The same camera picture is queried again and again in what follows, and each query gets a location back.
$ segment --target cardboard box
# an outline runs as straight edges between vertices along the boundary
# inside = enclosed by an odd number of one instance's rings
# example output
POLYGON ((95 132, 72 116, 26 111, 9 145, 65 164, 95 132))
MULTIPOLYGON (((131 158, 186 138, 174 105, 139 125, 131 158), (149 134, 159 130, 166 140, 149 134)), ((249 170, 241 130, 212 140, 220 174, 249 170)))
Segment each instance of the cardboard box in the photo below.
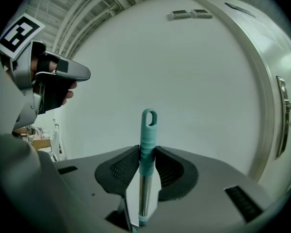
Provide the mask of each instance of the cardboard box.
POLYGON ((50 147, 50 139, 34 139, 32 141, 35 150, 50 147))

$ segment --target metal pole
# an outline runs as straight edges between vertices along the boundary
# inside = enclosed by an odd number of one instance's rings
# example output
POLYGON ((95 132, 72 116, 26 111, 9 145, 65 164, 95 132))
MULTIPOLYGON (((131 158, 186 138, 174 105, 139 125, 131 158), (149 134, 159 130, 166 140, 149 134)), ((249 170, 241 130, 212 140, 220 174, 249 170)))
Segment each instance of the metal pole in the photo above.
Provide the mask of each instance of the metal pole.
POLYGON ((139 192, 139 227, 146 224, 149 207, 152 175, 154 172, 154 149, 156 147, 157 114, 151 109, 142 113, 141 139, 140 139, 140 192, 139 192), (152 114, 152 122, 147 125, 147 114, 152 114))

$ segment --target door handle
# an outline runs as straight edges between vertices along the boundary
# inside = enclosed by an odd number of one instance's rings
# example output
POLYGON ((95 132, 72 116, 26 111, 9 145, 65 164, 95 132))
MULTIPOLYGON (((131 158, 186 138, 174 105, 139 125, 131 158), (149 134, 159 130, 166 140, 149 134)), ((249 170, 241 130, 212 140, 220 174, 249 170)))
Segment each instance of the door handle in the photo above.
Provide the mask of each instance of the door handle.
POLYGON ((279 144, 279 149, 277 152, 277 158, 286 150, 287 140, 288 140, 288 133, 289 133, 289 116, 291 110, 291 103, 288 99, 288 93, 286 90, 286 84, 284 79, 277 76, 277 82, 279 86, 280 96, 281 96, 281 103, 282 103, 282 132, 281 132, 281 139, 279 144))

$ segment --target teal handle grip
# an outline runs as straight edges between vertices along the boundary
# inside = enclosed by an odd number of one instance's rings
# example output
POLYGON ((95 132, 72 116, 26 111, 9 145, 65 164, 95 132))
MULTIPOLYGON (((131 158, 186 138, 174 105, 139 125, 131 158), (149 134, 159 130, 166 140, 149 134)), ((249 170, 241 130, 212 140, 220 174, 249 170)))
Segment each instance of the teal handle grip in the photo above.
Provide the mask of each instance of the teal handle grip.
POLYGON ((157 114, 152 109, 146 109, 141 118, 141 137, 140 137, 140 167, 139 173, 143 176, 151 176, 154 172, 154 149, 156 147, 157 114), (147 125, 146 117, 152 114, 152 122, 147 125))

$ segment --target white wall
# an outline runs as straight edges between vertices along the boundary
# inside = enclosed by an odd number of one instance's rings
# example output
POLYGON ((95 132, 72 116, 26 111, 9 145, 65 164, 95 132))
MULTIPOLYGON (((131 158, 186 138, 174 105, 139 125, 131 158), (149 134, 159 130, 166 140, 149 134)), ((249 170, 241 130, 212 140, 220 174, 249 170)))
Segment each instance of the white wall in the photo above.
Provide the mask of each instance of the white wall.
POLYGON ((42 129, 54 129, 54 110, 45 112, 37 116, 36 120, 32 124, 34 127, 39 127, 42 129))
MULTIPOLYGON (((192 8, 203 6, 147 0, 109 19, 82 45, 74 60, 89 67, 92 77, 55 112, 68 158, 138 144, 141 113, 152 107, 158 145, 248 173, 261 134, 252 68, 216 17, 167 19, 172 10, 192 8)), ((138 186, 133 189, 138 194, 138 186)), ((137 215, 138 200, 131 204, 130 214, 137 215)))

